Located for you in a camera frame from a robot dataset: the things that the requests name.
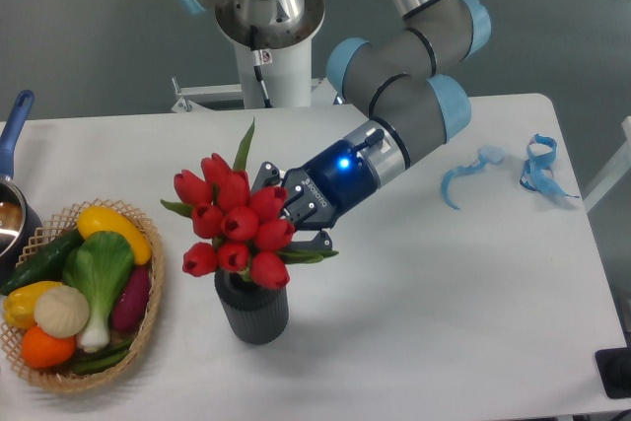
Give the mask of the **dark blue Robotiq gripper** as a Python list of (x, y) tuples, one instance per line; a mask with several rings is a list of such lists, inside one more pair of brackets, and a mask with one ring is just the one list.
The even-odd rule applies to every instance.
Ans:
[[(393, 128), (368, 120), (308, 160), (285, 172), (263, 162), (251, 185), (288, 191), (285, 214), (297, 230), (328, 229), (409, 167), (409, 156)], [(336, 256), (327, 231), (283, 248), (291, 256)]]

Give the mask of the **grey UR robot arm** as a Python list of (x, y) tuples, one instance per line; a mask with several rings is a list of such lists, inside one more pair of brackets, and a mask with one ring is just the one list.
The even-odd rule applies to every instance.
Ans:
[[(191, 13), (211, 11), (233, 44), (247, 108), (311, 102), (312, 39), (323, 0), (179, 0)], [(491, 22), (478, 0), (393, 0), (404, 29), (382, 46), (349, 38), (331, 52), (326, 78), (340, 101), (365, 122), (287, 172), (264, 164), (256, 187), (280, 184), (282, 216), (308, 242), (281, 251), (289, 263), (332, 253), (328, 229), (379, 188), (449, 142), (469, 123), (466, 92), (446, 70), (489, 39)]]

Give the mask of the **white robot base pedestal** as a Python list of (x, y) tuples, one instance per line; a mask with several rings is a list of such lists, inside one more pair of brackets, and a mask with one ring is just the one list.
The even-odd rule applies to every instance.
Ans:
[(311, 105), (312, 41), (284, 48), (251, 50), (234, 42), (245, 108)]

